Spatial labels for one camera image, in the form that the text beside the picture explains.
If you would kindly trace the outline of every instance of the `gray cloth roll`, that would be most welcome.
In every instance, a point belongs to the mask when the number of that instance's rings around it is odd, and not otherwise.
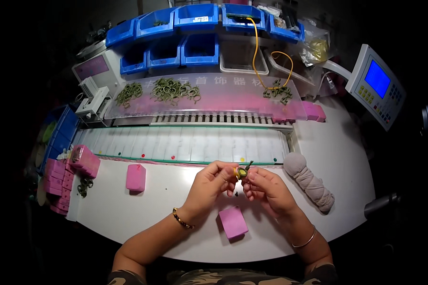
[[[334,204],[334,195],[325,188],[321,179],[314,176],[306,164],[306,158],[295,152],[289,153],[284,159],[285,171],[298,182],[320,211],[328,212]]]

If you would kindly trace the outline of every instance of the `hand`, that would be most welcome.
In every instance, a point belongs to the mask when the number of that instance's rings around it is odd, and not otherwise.
[[[178,209],[177,215],[189,225],[200,223],[211,212],[217,196],[227,191],[229,197],[238,179],[234,175],[238,163],[214,161],[195,176],[186,202]]]
[[[259,199],[262,207],[274,218],[289,214],[297,203],[279,175],[263,168],[250,168],[241,182],[249,201]]]

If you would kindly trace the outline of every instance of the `forearm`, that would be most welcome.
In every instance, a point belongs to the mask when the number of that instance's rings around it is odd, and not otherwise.
[[[178,209],[178,216],[186,218],[182,209]],[[183,227],[169,214],[152,227],[129,238],[117,251],[116,259],[129,259],[133,261],[130,268],[124,268],[124,262],[114,262],[113,271],[127,269],[134,271],[145,278],[144,267],[157,257],[165,254],[177,242],[187,237],[192,230]]]
[[[293,208],[288,214],[278,218],[277,221],[287,241],[296,246],[303,245],[314,234],[313,225],[299,207]],[[317,231],[308,244],[301,248],[294,248],[294,250],[309,267],[320,260],[333,262],[328,242]]]

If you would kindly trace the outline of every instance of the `clear acrylic tray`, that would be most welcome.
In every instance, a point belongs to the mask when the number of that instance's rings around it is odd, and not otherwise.
[[[201,98],[195,102],[188,96],[181,98],[176,106],[170,101],[155,101],[151,96],[154,83],[160,78],[173,78],[182,84],[189,82],[198,86]],[[262,77],[267,87],[272,87],[275,77]],[[116,105],[114,101],[126,84],[141,83],[143,94],[130,100],[130,106]],[[220,112],[252,113],[279,119],[307,120],[300,95],[295,84],[290,80],[287,87],[291,89],[292,99],[286,105],[280,102],[282,95],[264,98],[262,84],[256,75],[225,73],[190,73],[148,77],[122,83],[114,94],[113,102],[106,111],[105,119],[154,116],[183,115],[187,113],[219,114]]]

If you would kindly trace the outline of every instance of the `gold bangle bracelet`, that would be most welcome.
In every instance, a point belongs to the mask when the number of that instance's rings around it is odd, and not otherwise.
[[[195,226],[187,225],[186,223],[181,221],[181,219],[176,215],[176,210],[177,210],[177,208],[173,208],[173,216],[176,218],[178,223],[180,223],[181,225],[183,225],[186,228],[194,228],[195,227]]]
[[[303,244],[303,245],[293,245],[291,243],[291,246],[294,247],[294,248],[302,248],[303,246],[305,246],[306,244],[308,244],[314,238],[315,232],[317,231],[317,230],[315,230],[315,226],[314,225],[312,225],[312,226],[314,227],[314,233],[312,234],[311,238],[305,244]]]

